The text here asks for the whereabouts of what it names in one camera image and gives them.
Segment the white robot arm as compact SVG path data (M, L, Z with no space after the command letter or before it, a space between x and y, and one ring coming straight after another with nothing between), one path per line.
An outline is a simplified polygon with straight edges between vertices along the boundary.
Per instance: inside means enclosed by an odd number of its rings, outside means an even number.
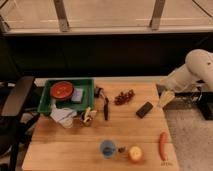
M190 51L185 57L185 63L160 82L165 89L158 106L163 108L175 98L176 92L183 92L198 80L202 80L213 92L213 53L203 49Z

